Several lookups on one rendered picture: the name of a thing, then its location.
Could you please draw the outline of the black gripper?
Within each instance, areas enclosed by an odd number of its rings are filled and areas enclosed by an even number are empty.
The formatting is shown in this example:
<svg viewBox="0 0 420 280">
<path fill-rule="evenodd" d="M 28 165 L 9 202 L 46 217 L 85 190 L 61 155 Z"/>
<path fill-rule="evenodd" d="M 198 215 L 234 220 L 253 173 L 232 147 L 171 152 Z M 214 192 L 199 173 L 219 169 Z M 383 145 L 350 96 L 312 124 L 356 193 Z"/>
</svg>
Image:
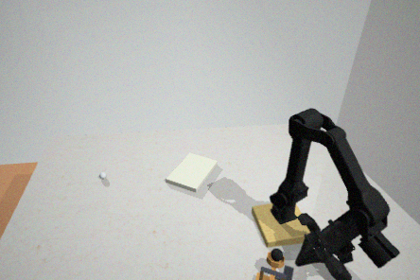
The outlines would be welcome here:
<svg viewBox="0 0 420 280">
<path fill-rule="evenodd" d="M 329 225 L 321 231 L 320 226 L 309 214 L 301 214 L 297 219 L 302 225 L 306 225 L 309 234 L 304 234 L 305 239 L 295 259 L 295 265 L 302 267 L 324 263 L 334 279 L 351 280 L 352 275 L 335 256 L 339 255 L 338 251 L 344 246 L 353 245 L 351 241 L 354 239 L 342 229 L 337 220 L 330 219 Z"/>
</svg>

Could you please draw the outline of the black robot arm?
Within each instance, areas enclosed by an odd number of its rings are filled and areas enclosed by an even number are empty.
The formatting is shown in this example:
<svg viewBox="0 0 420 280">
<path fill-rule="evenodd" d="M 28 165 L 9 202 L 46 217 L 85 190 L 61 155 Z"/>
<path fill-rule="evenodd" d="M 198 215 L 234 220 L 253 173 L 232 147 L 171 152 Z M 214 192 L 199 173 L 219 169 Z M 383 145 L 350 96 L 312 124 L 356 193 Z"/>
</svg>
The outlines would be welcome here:
<svg viewBox="0 0 420 280">
<path fill-rule="evenodd" d="M 321 130 L 324 128 L 326 131 Z M 380 232 L 388 227 L 388 203 L 371 186 L 362 172 L 342 128 L 316 109 L 308 109 L 289 118 L 292 139 L 286 177 L 275 193 L 269 195 L 271 214 L 280 224 L 297 219 L 296 203 L 307 197 L 304 182 L 311 142 L 324 145 L 339 171 L 348 192 L 349 209 L 337 222 L 350 237 L 361 236 L 358 245 L 380 269 L 400 252 Z M 282 223 L 281 223 L 282 222 Z M 384 265 L 384 266 L 385 266 Z"/>
</svg>

